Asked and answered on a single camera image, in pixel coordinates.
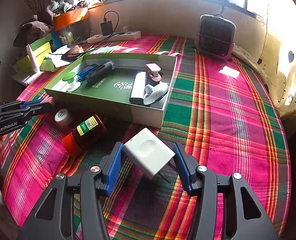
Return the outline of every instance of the black charging cable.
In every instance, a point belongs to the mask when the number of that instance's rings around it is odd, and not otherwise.
[[[117,29],[118,24],[119,24],[119,14],[118,14],[117,12],[115,12],[115,11],[107,11],[107,12],[105,13],[105,15],[103,16],[103,21],[104,21],[104,22],[107,21],[107,19],[106,19],[106,14],[107,14],[108,12],[114,12],[114,13],[117,14],[117,16],[118,16],[117,24],[115,25],[115,28],[114,28],[114,30],[113,30],[113,33],[110,34],[110,35],[109,35],[108,37],[106,37],[105,39],[103,39],[102,41],[100,41],[100,43],[99,43],[94,49],[86,50],[85,52],[81,52],[81,53],[72,53],[72,54],[53,54],[53,53],[49,53],[49,54],[51,54],[51,55],[81,55],[81,56],[82,56],[83,54],[86,54],[86,53],[88,53],[88,52],[93,52],[93,51],[95,51],[95,50],[98,49],[98,48],[99,48],[104,42],[106,42],[108,39],[110,39],[112,36],[120,35],[120,34],[124,34],[124,33],[115,33],[115,30]]]

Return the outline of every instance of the phone charger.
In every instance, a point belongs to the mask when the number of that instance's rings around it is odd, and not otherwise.
[[[175,155],[148,128],[137,133],[122,149],[149,179],[152,179]]]
[[[103,36],[113,33],[112,21],[103,22],[101,25],[101,32]]]

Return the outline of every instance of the power strip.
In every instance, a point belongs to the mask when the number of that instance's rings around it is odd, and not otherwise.
[[[105,38],[109,37],[109,35],[103,36],[102,34],[94,35],[87,39],[88,43],[98,43],[103,41]],[[114,35],[108,39],[108,41],[134,41],[136,39],[141,38],[140,31],[126,32],[120,35]]]

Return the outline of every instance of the orange planter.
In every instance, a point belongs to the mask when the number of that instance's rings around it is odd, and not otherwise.
[[[71,25],[75,22],[87,19],[89,17],[88,8],[80,8],[71,12],[61,14],[53,18],[53,27],[54,30],[60,30],[68,25]]]

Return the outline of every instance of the white plastic block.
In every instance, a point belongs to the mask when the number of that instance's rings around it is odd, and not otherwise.
[[[175,155],[148,128],[141,130],[126,142],[123,151],[149,179],[152,179]]]

